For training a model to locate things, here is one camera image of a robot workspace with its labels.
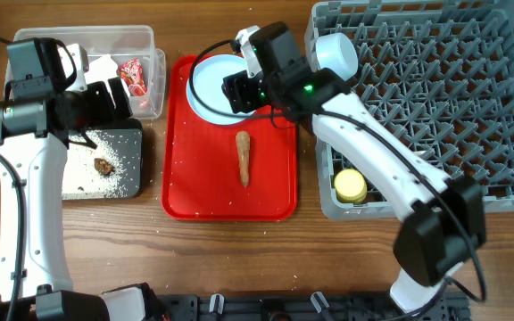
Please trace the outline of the light blue plate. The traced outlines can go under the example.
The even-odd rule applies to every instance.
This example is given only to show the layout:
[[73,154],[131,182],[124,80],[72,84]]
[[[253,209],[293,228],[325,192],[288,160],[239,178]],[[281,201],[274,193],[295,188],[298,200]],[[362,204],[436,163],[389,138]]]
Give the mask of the light blue plate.
[[[207,58],[195,66],[194,89],[197,95],[216,111],[232,114],[228,98],[223,94],[223,79],[240,71],[246,71],[243,58],[232,54],[220,54]],[[194,97],[187,82],[187,100],[191,109],[201,119],[214,125],[233,125],[250,117],[253,112],[239,113],[239,118],[211,112]]]

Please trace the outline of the brown carrot-like vegetable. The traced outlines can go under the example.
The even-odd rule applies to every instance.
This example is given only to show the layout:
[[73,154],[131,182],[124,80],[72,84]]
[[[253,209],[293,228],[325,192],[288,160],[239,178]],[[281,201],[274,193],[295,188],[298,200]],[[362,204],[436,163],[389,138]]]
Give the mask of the brown carrot-like vegetable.
[[236,148],[238,155],[239,174],[243,187],[249,185],[249,160],[250,160],[250,143],[251,138],[246,131],[240,131],[236,134]]

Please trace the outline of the dark food scrap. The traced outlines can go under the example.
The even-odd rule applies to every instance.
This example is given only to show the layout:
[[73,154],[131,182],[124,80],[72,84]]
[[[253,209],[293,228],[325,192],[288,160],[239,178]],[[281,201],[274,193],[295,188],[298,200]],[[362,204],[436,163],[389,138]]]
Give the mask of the dark food scrap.
[[110,176],[114,171],[114,166],[106,159],[102,158],[94,158],[94,168],[103,176]]

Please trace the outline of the white rice pile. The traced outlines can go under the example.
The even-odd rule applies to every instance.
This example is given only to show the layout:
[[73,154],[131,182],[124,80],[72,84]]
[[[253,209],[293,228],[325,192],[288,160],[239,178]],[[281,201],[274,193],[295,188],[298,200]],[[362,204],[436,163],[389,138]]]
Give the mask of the white rice pile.
[[[88,138],[94,142],[95,149],[80,145],[85,140],[82,136],[71,136],[77,144],[70,144],[62,181],[62,199],[88,200],[121,196],[118,184],[125,169],[122,167],[122,155],[108,138],[116,137],[106,131],[87,131]],[[94,168],[94,158],[106,159],[114,166],[110,176],[99,174]]]

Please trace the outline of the light blue bowl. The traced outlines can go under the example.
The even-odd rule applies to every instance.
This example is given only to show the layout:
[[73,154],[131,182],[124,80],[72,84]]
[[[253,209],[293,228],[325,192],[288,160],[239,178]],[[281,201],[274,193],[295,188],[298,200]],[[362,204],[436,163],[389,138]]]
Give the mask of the light blue bowl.
[[343,80],[349,80],[358,71],[357,51],[352,40],[343,33],[319,37],[316,55],[320,69],[330,69]]

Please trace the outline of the yellow plastic cup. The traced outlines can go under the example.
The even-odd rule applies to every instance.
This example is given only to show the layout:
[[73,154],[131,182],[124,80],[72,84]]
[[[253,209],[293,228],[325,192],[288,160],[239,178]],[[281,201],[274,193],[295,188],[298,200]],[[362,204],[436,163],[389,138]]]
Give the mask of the yellow plastic cup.
[[364,176],[356,169],[344,169],[334,177],[336,198],[343,203],[360,204],[366,198],[368,186]]

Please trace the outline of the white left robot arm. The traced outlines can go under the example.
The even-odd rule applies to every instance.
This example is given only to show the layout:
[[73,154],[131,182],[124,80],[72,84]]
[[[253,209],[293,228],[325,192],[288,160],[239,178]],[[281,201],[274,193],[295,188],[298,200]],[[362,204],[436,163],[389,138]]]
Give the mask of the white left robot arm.
[[163,320],[148,284],[74,292],[66,264],[62,180],[72,135],[130,118],[120,78],[87,83],[60,40],[6,43],[12,79],[0,101],[0,320]]

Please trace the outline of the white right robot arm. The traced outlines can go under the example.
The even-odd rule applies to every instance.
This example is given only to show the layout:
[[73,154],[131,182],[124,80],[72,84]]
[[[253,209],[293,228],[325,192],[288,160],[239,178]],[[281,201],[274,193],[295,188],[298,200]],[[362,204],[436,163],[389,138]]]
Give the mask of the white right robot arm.
[[235,115],[268,105],[289,121],[308,119],[391,204],[401,271],[390,296],[405,317],[422,314],[460,266],[477,261],[486,240],[481,186],[422,160],[369,113],[349,86],[359,58],[346,35],[319,37],[315,59],[301,54],[284,22],[242,29],[230,44],[246,63],[222,85]]

